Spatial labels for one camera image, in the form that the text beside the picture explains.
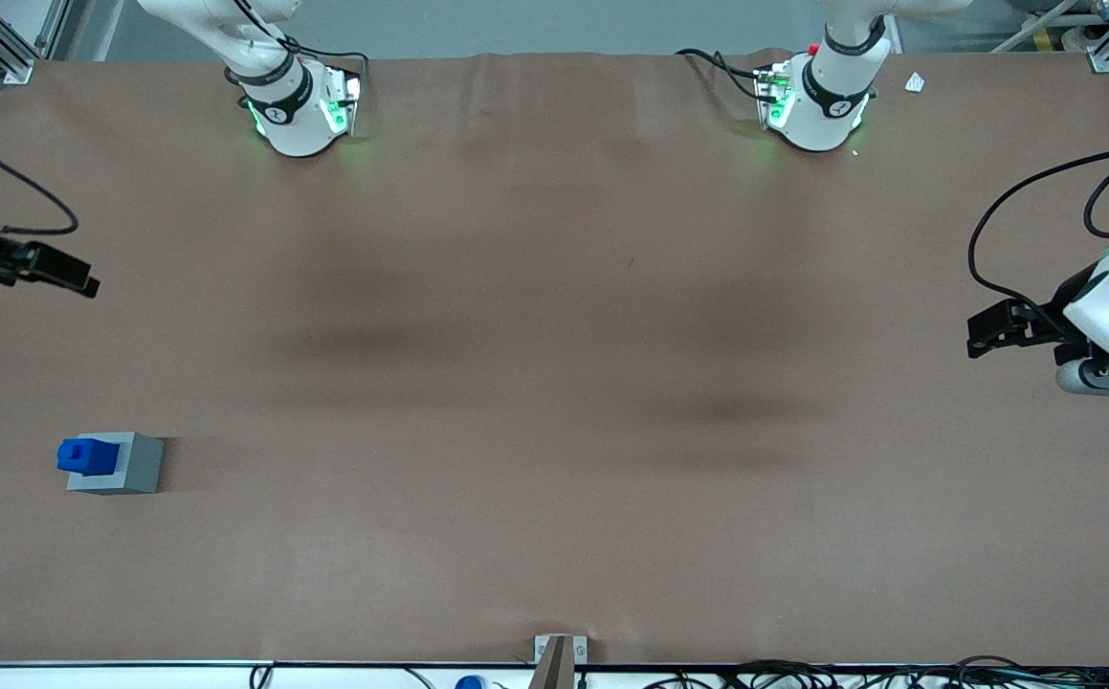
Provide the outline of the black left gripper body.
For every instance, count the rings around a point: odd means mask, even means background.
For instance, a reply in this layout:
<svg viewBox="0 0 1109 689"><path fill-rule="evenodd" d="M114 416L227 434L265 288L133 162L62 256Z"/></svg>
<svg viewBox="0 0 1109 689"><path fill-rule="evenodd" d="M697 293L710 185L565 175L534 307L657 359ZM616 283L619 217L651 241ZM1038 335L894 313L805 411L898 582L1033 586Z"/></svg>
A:
<svg viewBox="0 0 1109 689"><path fill-rule="evenodd" d="M1091 349L1091 340L1066 318L1064 310L1086 288L1092 278L1096 263L1083 267L1065 278L1051 298L1039 304L1019 305L1019 315L1025 320L1025 343L1022 347L1054 345L1056 349Z"/></svg>

